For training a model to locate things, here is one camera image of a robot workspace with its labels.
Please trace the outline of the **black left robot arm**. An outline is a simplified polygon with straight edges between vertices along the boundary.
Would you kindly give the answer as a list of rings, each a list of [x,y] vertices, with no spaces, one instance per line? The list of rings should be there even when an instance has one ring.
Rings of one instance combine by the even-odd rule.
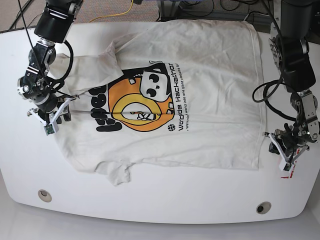
[[[284,125],[284,131],[275,137],[270,151],[286,156],[316,143],[320,137],[317,117],[318,101],[311,91],[316,76],[309,57],[307,35],[313,18],[315,0],[280,0],[273,10],[270,48],[280,73],[276,84],[283,84],[291,94],[290,104],[297,112],[289,117],[275,110],[281,117],[293,122]]]

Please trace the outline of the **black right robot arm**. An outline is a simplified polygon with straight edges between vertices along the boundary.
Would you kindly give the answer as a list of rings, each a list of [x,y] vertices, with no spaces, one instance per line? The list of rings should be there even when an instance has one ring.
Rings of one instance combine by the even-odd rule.
[[[24,76],[17,82],[18,94],[37,105],[38,114],[46,124],[50,122],[50,114],[56,111],[59,104],[56,93],[65,85],[65,79],[73,66],[74,52],[66,38],[82,5],[82,0],[46,1],[34,30],[39,41],[31,47],[29,65]],[[65,44],[70,53],[66,73],[58,79],[48,76],[50,65],[56,59],[55,44]]]

